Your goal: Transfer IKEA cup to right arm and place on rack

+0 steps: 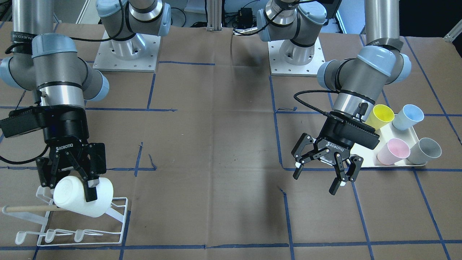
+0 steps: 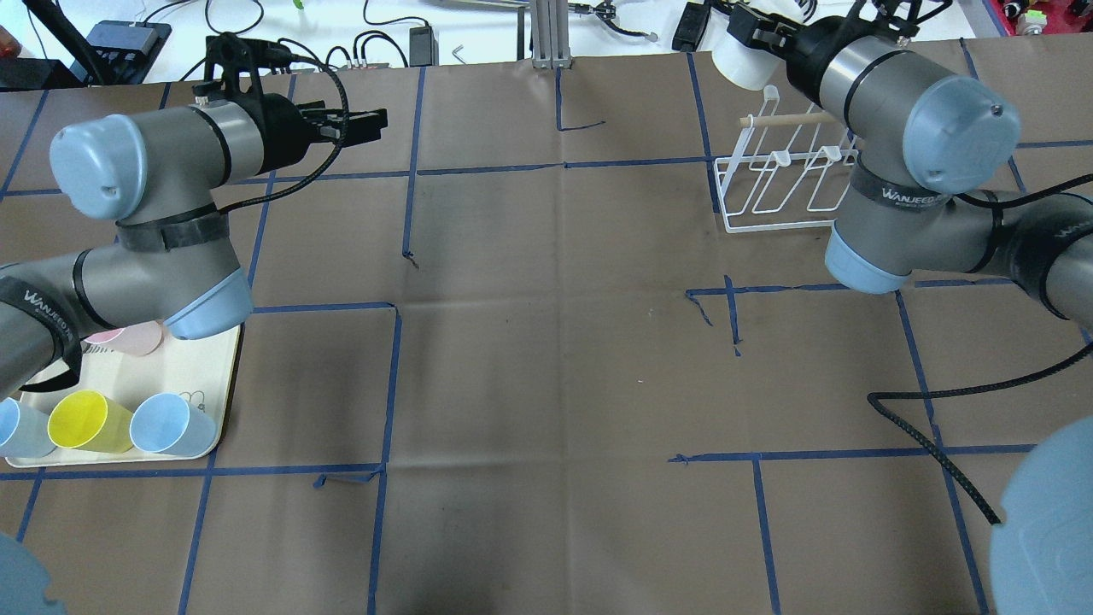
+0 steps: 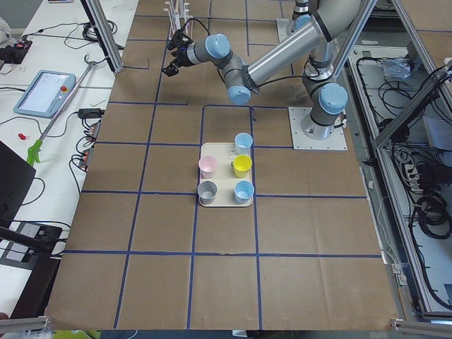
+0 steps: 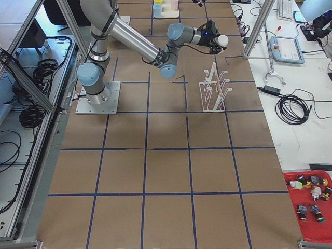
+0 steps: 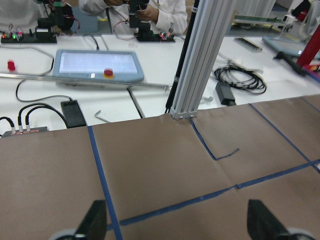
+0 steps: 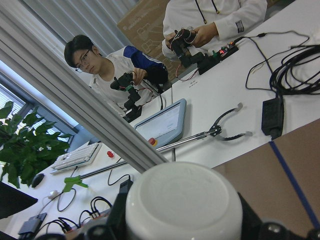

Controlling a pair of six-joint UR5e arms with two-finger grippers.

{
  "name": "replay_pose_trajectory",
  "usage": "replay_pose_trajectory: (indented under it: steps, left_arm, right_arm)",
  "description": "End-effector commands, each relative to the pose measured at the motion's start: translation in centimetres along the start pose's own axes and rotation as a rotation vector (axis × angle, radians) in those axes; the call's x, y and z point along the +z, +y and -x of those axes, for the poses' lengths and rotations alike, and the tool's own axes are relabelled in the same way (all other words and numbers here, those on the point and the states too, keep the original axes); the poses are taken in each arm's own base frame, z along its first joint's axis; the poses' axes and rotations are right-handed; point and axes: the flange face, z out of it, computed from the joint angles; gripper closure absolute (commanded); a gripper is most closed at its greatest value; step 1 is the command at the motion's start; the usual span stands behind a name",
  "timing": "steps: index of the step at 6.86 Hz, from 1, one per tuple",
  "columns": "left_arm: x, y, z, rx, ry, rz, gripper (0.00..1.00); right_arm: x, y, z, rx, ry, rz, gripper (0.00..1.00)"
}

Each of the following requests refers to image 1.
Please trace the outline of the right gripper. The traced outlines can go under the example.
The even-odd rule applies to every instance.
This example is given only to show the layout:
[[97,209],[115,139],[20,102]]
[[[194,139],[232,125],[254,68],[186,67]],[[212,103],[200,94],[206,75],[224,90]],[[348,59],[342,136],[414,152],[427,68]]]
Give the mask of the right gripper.
[[83,180],[85,201],[95,201],[99,176],[106,173],[105,145],[66,138],[51,143],[49,148],[47,157],[36,158],[41,186],[53,189],[76,170]]

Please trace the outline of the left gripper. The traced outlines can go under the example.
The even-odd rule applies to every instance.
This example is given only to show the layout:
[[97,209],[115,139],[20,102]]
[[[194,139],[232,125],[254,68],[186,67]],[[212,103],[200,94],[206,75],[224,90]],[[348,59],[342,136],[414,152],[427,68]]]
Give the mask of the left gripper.
[[299,178],[308,162],[323,161],[334,166],[336,177],[329,193],[335,195],[342,182],[356,181],[364,161],[358,155],[351,155],[353,145],[358,143],[375,149],[379,138],[373,127],[342,113],[330,113],[316,139],[302,133],[292,149],[291,154],[296,159],[293,178]]

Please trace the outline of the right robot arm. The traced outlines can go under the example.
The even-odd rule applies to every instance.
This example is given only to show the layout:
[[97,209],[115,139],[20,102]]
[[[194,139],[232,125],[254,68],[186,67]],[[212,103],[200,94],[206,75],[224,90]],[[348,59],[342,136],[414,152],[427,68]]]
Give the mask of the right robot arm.
[[43,130],[49,156],[35,158],[40,184],[55,188],[76,170],[85,189],[95,191],[106,172],[105,146],[89,143],[85,101],[109,92],[106,77],[78,57],[74,39],[53,31],[52,0],[14,0],[12,54],[1,62],[1,79],[31,91],[34,106],[1,120],[5,138]]

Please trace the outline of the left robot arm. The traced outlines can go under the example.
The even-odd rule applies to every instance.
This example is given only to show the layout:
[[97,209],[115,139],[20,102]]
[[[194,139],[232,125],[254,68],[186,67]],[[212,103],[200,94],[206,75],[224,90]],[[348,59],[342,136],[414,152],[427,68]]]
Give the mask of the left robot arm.
[[[312,0],[271,0],[259,10],[256,30],[262,41],[283,40],[282,50],[286,62],[297,66],[304,61],[296,61],[297,53],[312,51],[315,38],[326,19],[325,8]],[[377,35],[358,53],[357,57],[324,62],[318,69],[317,80],[323,93],[335,93],[337,99],[333,110],[326,112],[299,99],[302,105],[326,117],[319,133],[313,139],[303,133],[292,150],[296,160],[294,179],[298,179],[305,164],[313,160],[323,161],[334,167],[336,177],[329,189],[335,195],[340,186],[357,179],[363,158],[352,155],[355,144],[370,150],[379,144],[380,123],[372,120],[376,100],[386,84],[402,81],[411,70],[406,55],[400,53],[402,42],[395,31]]]

